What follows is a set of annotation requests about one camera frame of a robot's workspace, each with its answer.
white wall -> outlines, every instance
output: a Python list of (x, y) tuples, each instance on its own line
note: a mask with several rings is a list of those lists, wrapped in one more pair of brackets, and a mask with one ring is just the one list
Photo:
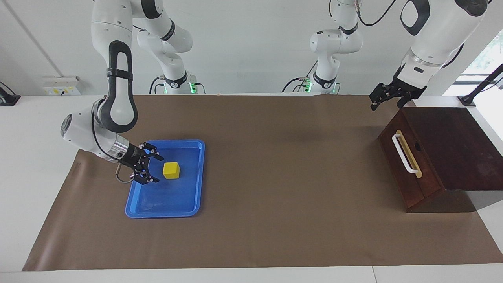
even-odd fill
[[(0, 0), (0, 80), (21, 94), (38, 95), (43, 93), (41, 77), (58, 73), (5, 9), (4, 2), (63, 75), (79, 76), (86, 86), (85, 94), (106, 94), (105, 62), (91, 43), (91, 0)], [(364, 20), (377, 19), (389, 2), (365, 1)], [(341, 93), (369, 93), (377, 83), (391, 80), (413, 41), (399, 20), (404, 2), (397, 1), (378, 25), (361, 25), (365, 36), (362, 50), (340, 56)], [(328, 16), (328, 0), (164, 0), (164, 6), (173, 20), (193, 35), (194, 47), (182, 58), (209, 93), (279, 92), (291, 78), (305, 75), (316, 60), (309, 50), (311, 34), (337, 28)], [(432, 80), (426, 94), (441, 95), (503, 28), (503, 17), (498, 13), (502, 9), (501, 1), (489, 5), (484, 22), (459, 58)], [(134, 93), (146, 93), (161, 70), (135, 40), (132, 51)]]

yellow cube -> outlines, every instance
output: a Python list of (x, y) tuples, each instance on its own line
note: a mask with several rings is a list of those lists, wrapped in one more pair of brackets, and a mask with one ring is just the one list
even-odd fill
[(162, 174), (164, 178), (170, 179), (178, 179), (180, 177), (180, 166), (178, 162), (166, 162), (164, 163), (164, 168), (162, 169)]

robotic arm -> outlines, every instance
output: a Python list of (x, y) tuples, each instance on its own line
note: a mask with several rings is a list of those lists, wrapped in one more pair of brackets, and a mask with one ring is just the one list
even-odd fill
[(192, 38), (164, 13), (162, 0), (95, 0), (91, 34), (94, 48), (108, 66), (108, 95), (91, 107), (68, 115), (61, 125), (61, 136), (82, 150), (131, 168), (130, 181), (146, 184), (159, 181), (148, 171), (149, 159), (164, 158), (154, 146), (143, 143), (137, 147), (118, 134), (132, 129), (138, 118), (133, 100), (133, 18), (143, 19), (146, 27), (138, 35), (140, 46), (151, 50), (166, 81), (179, 82), (178, 88), (173, 83), (170, 86), (183, 90), (181, 86), (187, 80), (183, 78), (189, 75), (174, 52), (189, 51)]
[(337, 30), (322, 30), (311, 36), (311, 50), (318, 55), (318, 66), (309, 80), (311, 91), (330, 93), (335, 87), (339, 61), (336, 54), (355, 53), (362, 48), (363, 36), (358, 30), (356, 3), (362, 0), (335, 0), (332, 18)]
[(430, 79), (475, 31), (487, 10), (487, 0), (408, 0), (401, 12), (403, 27), (415, 41), (389, 85), (370, 94), (371, 108), (394, 97), (397, 103), (417, 99)]

wooden box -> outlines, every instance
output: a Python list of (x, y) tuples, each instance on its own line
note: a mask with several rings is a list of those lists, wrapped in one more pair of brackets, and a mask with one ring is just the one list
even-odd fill
[(503, 199), (503, 157), (465, 108), (403, 108), (379, 140), (409, 213)]

brown paper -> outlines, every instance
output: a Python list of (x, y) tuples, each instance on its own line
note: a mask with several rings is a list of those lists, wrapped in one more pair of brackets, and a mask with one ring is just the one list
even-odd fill
[(132, 143), (206, 143), (201, 209), (129, 219), (115, 165), (79, 151), (23, 270), (503, 262), (477, 213), (404, 212), (377, 141), (393, 102), (372, 112), (366, 96), (135, 100)]

